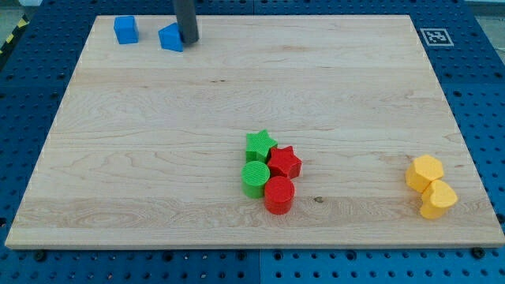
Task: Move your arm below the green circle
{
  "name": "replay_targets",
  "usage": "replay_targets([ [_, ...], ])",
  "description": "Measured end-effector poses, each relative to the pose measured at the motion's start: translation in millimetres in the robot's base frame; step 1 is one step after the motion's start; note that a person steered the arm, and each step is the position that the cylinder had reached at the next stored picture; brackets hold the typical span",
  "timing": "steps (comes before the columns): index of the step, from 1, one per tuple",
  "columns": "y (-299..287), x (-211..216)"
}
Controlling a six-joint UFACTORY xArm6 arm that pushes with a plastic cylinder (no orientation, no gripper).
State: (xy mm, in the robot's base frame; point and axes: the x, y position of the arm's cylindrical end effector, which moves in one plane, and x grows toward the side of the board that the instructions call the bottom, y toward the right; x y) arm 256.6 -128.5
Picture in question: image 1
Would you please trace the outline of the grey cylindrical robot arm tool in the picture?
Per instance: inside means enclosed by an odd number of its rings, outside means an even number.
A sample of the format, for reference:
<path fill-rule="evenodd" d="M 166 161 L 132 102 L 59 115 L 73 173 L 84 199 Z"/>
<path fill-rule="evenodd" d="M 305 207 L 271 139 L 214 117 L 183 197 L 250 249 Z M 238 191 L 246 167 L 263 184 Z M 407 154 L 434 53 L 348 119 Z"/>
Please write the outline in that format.
<path fill-rule="evenodd" d="M 173 0 L 174 13 L 178 23 L 181 41 L 192 45 L 199 40 L 194 0 Z"/>

